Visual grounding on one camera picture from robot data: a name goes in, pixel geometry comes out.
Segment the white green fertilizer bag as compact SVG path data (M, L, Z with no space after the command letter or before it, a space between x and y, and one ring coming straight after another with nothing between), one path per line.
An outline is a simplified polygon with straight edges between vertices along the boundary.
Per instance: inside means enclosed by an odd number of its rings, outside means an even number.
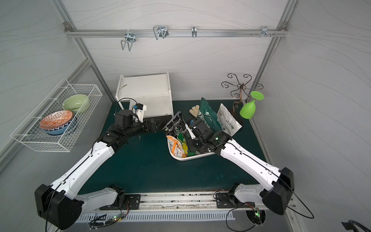
M233 117L222 103L217 111L217 121L221 125L223 132L229 136L234 136L237 131L242 128L242 125Z

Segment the white green shelf bag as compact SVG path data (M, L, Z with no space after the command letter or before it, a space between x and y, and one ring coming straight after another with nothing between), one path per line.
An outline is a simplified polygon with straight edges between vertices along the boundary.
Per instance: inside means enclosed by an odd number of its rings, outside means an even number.
M182 154L182 158L191 157L191 156L196 155L195 152L190 152L190 150L188 148L188 145L186 143L186 138L182 133L178 134L177 139L180 141L182 149L184 151L183 154Z

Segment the black white fertilizer bag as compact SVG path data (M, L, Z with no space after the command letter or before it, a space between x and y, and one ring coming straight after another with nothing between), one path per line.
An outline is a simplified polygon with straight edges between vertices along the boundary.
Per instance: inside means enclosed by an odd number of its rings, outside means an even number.
M162 128L165 135L178 137L179 134L186 131L185 121L181 111L178 111L171 120Z

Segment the orange snack bag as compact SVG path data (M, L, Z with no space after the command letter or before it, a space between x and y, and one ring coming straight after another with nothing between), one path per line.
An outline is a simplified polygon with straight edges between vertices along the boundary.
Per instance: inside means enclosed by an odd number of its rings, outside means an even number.
M176 158L186 158L187 154L181 142L171 135L167 135L166 137L170 153Z

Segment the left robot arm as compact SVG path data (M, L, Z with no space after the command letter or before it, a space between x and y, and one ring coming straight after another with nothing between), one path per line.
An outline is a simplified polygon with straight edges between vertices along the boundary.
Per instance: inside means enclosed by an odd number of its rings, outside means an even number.
M156 133L160 126L161 120L144 120L139 110L116 113L114 124L94 142L81 160L52 184L42 184L36 189L34 195L38 216L58 229L66 230L81 215L101 207L128 209L125 191L120 187L110 186L86 195L80 195L79 191L129 138L141 133Z

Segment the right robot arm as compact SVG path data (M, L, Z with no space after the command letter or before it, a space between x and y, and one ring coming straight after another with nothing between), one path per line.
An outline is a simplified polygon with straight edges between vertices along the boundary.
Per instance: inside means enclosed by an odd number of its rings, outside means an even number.
M238 144L222 130L214 132L200 119L189 120L185 127L193 141L239 166L259 184L249 187L234 185L229 195L233 204L254 202L283 215L294 192L294 175L289 168L279 169L268 164Z

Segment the white perforated plastic basket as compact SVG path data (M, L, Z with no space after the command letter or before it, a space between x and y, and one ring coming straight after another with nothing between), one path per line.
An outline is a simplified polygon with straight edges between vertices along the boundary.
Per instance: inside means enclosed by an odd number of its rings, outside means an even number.
M206 152L206 153L203 153L203 154L201 154L201 153L199 153L199 152L195 152L195 153L196 153L195 156L186 157L186 158L176 158L176 157L174 157L171 153L170 153L170 155L171 155L174 159L176 159L176 160L178 160L178 161L194 160L194 159L198 159L198 158L203 158L203 157L207 157L207 156L215 155L215 153L213 153L213 152Z

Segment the dark green soil bag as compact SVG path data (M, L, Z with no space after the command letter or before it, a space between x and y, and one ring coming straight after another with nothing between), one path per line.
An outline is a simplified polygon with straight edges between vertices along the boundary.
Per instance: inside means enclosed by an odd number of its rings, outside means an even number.
M217 120L217 113L210 107L206 99L201 98L199 104L198 118L203 120L213 132L221 131L222 127Z

